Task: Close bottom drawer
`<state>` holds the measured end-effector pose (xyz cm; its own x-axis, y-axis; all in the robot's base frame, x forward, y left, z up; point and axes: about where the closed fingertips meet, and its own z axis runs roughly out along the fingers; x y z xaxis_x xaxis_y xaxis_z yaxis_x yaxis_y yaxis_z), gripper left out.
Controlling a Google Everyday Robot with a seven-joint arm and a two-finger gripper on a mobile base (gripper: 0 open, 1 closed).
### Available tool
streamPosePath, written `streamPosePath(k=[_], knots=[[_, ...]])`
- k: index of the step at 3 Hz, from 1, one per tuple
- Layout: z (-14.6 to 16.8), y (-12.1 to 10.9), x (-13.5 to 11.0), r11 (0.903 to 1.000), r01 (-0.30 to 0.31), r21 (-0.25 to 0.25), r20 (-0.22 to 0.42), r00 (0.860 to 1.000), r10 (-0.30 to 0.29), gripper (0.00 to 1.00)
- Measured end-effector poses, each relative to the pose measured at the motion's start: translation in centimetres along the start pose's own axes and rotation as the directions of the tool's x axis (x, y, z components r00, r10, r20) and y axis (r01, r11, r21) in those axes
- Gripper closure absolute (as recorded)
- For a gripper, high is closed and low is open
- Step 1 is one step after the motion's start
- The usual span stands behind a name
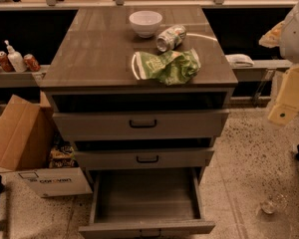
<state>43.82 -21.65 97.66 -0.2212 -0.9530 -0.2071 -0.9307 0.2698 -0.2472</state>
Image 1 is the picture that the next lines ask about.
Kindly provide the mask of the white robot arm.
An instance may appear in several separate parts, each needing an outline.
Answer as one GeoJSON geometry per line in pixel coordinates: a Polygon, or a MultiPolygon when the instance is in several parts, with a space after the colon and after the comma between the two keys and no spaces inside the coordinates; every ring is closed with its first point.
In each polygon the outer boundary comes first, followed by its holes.
{"type": "Polygon", "coordinates": [[[263,47],[278,47],[282,58],[292,66],[282,75],[282,83],[268,120],[278,125],[287,125],[299,113],[299,2],[282,22],[263,35],[259,44],[263,47]]]}

